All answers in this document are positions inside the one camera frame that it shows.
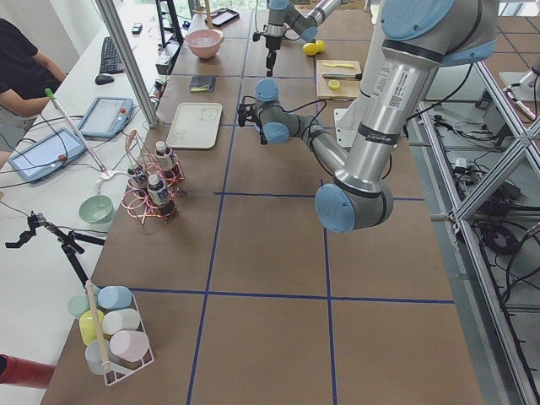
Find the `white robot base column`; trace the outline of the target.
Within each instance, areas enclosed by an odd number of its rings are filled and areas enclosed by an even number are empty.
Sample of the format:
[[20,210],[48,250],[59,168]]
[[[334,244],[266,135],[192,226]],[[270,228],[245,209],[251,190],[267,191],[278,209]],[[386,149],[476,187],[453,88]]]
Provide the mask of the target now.
[[355,108],[351,105],[347,109],[335,109],[333,118],[337,143],[346,149],[350,149],[354,144],[360,122]]

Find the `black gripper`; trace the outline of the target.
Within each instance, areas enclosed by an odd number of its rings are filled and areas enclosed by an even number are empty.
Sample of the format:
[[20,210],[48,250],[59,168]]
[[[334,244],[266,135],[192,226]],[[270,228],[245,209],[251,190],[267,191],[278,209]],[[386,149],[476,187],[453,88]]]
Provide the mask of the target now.
[[268,49],[266,68],[267,76],[273,76],[273,69],[277,59],[277,50],[281,47],[281,41],[284,35],[284,27],[282,25],[266,24],[262,31],[256,30],[252,39],[259,41],[262,37],[265,38],[266,48]]
[[247,122],[252,123],[259,132],[260,144],[267,145],[266,136],[262,130],[261,120],[257,115],[256,98],[250,95],[244,95],[237,107],[237,125],[244,127]]

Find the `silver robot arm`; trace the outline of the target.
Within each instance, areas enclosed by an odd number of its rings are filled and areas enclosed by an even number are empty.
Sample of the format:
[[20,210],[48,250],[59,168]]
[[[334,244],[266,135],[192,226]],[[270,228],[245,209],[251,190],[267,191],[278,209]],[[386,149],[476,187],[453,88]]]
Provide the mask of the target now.
[[271,0],[269,2],[267,23],[262,31],[256,30],[253,34],[254,41],[259,41],[262,37],[265,38],[265,46],[268,50],[266,58],[267,76],[273,76],[277,50],[281,47],[286,31],[285,26],[288,26],[303,41],[312,42],[316,38],[318,27],[334,10],[346,3],[347,1],[322,0],[304,16],[290,1]]
[[360,93],[351,105],[356,135],[342,148],[313,116],[286,111],[278,85],[266,77],[254,100],[238,107],[238,122],[254,123],[270,143],[300,138],[332,182],[316,193],[316,214],[335,233],[383,223],[393,208],[382,179],[403,126],[442,67],[482,61],[494,51],[496,1],[384,1],[378,13]]

